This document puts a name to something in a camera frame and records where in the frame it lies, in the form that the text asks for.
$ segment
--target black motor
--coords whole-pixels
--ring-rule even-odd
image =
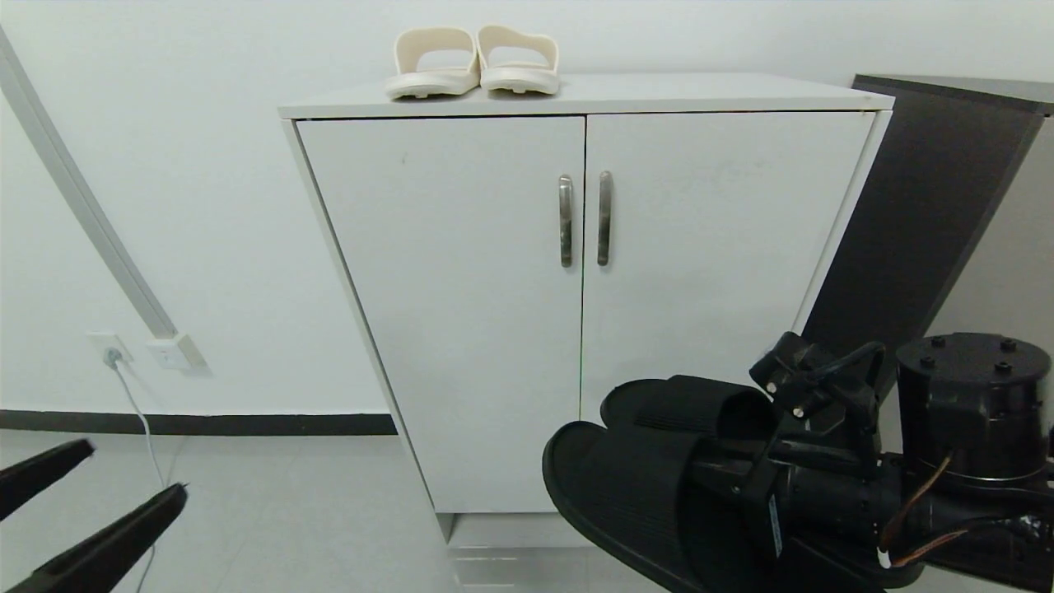
[[[904,474],[916,488],[939,473],[922,515],[946,505],[985,523],[934,549],[929,564],[1043,593],[1051,590],[1050,423],[1043,387],[1051,359],[1042,350],[988,334],[953,334],[897,351]],[[916,518],[912,529],[935,526]],[[953,529],[941,526],[945,531]]]

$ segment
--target dark gray panel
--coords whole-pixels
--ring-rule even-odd
[[[1045,115],[1054,113],[1054,82],[897,74],[860,75],[857,76],[856,83],[881,84],[978,102],[991,102],[1009,108],[1020,108]]]
[[[1045,119],[930,86],[872,77],[854,86],[897,101],[803,333],[838,355],[868,340],[896,348],[926,331]]]

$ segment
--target cable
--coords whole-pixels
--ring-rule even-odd
[[[897,558],[891,562],[893,568],[905,567],[916,560],[920,560],[930,552],[944,546],[945,543],[951,543],[952,541],[967,535],[968,533],[973,533],[978,530],[984,529],[1000,529],[1007,530],[1013,535],[1013,530],[1007,526],[1007,521],[1011,519],[997,518],[997,517],[981,517],[976,519],[968,519],[965,521],[960,521],[951,528],[933,534],[930,538],[917,546],[914,550],[905,554],[902,558]]]
[[[880,553],[890,550],[890,546],[892,546],[893,540],[900,534],[900,528],[903,525],[904,519],[907,517],[907,512],[912,510],[912,507],[914,507],[920,498],[922,498],[922,495],[925,494],[926,491],[933,488],[933,485],[937,482],[937,478],[944,473],[944,470],[948,470],[949,464],[952,463],[952,456],[954,454],[954,451],[948,452],[948,455],[944,457],[944,460],[940,462],[937,471],[935,471],[933,475],[930,476],[930,479],[923,482],[922,486],[915,491],[915,494],[907,499],[907,502],[905,502],[904,506],[901,507],[895,515],[893,515],[893,518],[885,523],[885,527],[882,528],[882,532],[879,534],[878,538],[878,550]]]
[[[117,379],[121,382],[121,388],[124,388],[124,395],[128,396],[129,403],[132,404],[132,410],[135,411],[135,415],[139,417],[139,422],[142,423],[142,432],[147,436],[147,452],[150,453],[150,460],[154,463],[154,472],[157,474],[157,483],[161,486],[161,490],[169,488],[168,480],[161,474],[161,467],[157,463],[157,455],[154,454],[154,440],[153,435],[150,432],[150,422],[147,417],[143,416],[139,407],[135,403],[135,398],[132,397],[132,390],[129,389],[128,381],[124,380],[124,375],[121,374],[121,370],[117,367],[117,362],[122,360],[120,351],[117,349],[106,349],[106,354],[102,359],[102,362],[109,367],[114,373],[117,374]],[[154,564],[154,556],[157,555],[157,546],[150,547],[150,557],[147,558],[147,567],[142,570],[142,576],[139,577],[139,585],[136,586],[136,593],[142,593],[142,586],[147,582],[147,575],[150,574],[150,567]]]
[[[811,371],[806,378],[814,384],[819,383],[827,377],[862,361],[867,356],[874,356],[871,369],[867,371],[867,382],[871,387],[874,387],[875,379],[878,377],[878,371],[882,368],[882,362],[885,360],[885,347],[881,342],[867,342],[844,357]]]

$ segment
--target white cabinet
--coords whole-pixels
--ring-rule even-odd
[[[612,388],[748,382],[802,329],[891,106],[670,74],[280,111],[435,511],[513,517],[552,512],[545,442]]]

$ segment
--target cabinet door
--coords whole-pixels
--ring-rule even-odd
[[[873,120],[860,112],[589,116],[584,420],[599,420],[604,396],[632,379],[753,386],[749,367],[795,323]],[[601,265],[604,171],[612,189]]]
[[[297,124],[442,513],[553,508],[546,441],[579,417],[583,117]]]

